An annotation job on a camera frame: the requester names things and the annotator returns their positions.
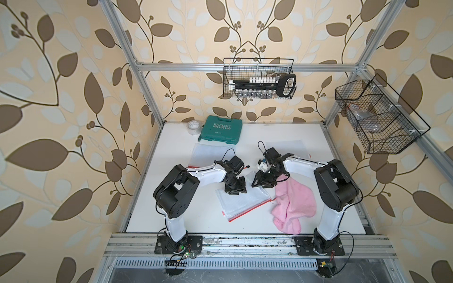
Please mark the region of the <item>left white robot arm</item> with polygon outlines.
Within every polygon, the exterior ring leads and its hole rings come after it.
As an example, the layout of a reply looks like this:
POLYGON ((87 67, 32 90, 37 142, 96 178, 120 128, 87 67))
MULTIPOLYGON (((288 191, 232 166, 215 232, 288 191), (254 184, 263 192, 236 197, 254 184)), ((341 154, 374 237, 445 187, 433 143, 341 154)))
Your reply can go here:
POLYGON ((215 161, 206 167, 188 169, 176 165, 153 193, 157 213, 165 217, 166 237, 171 244, 183 245, 187 237, 184 213, 197 189, 213 183, 224 183, 228 194, 246 193, 245 178, 240 174, 247 166, 234 156, 215 161))

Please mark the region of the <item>pink wiping cloth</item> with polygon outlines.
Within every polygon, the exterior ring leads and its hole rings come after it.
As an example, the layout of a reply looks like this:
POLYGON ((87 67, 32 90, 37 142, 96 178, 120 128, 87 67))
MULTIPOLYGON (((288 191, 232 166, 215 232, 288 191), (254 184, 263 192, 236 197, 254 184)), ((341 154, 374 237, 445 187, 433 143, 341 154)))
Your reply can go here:
POLYGON ((313 191, 293 178, 281 180, 275 187, 277 205, 271 211, 273 223, 282 233, 298 235, 302 226, 299 219, 316 214, 313 191))

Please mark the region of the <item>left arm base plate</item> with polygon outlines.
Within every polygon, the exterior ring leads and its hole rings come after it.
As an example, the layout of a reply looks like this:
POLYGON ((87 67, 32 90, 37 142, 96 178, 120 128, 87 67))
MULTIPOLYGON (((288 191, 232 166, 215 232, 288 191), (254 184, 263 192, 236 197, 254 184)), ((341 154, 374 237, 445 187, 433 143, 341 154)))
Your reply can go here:
POLYGON ((185 235, 180 241, 175 242, 167 234, 158 236, 154 253, 157 255, 182 255, 185 253, 198 255, 202 251, 203 237, 185 235))

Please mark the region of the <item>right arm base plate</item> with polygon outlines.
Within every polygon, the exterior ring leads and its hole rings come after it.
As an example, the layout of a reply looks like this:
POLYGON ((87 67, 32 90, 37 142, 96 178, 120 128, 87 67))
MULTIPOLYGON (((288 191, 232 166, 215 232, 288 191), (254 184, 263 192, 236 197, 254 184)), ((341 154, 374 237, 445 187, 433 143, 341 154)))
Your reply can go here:
POLYGON ((340 237, 325 240, 321 236, 297 236, 293 238, 299 256, 344 256, 346 253, 340 237))

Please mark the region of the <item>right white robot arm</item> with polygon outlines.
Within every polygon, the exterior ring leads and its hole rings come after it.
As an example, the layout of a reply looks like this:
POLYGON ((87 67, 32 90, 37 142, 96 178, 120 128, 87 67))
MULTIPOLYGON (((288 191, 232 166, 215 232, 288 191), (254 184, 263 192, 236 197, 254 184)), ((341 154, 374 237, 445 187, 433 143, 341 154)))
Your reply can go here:
POLYGON ((273 188, 290 179, 292 173, 304 175, 317 182, 324 203, 320 223, 313 234, 313 251, 325 254, 337 243, 340 224, 348 208, 356 205, 357 195, 362 192, 355 184, 343 163, 333 159, 327 163, 295 157, 292 153, 279 154, 275 148, 264 152, 264 159, 252 182, 253 187, 273 188))

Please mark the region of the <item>clear mesh document bag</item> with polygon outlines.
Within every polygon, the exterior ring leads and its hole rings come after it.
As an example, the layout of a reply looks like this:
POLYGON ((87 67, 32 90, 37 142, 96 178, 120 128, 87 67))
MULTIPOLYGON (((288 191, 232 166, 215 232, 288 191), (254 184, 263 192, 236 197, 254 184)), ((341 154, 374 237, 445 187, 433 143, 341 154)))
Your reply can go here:
POLYGON ((246 193, 229 195, 223 189, 216 191, 222 207, 222 214, 228 222, 232 222, 255 208, 272 201, 271 195, 265 189, 260 186, 252 187, 255 175, 256 172, 253 171, 245 176, 246 193))

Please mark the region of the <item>wiped clear document bag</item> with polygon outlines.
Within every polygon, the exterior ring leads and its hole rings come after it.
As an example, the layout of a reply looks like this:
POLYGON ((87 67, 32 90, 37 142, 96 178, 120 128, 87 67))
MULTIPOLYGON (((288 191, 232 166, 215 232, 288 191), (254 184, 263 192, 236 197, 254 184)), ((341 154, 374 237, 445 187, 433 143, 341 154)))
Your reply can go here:
POLYGON ((293 140, 293 141, 277 141, 273 144, 273 147, 281 155, 292 153, 295 156, 303 159, 311 159, 311 154, 305 147, 302 140, 293 140))

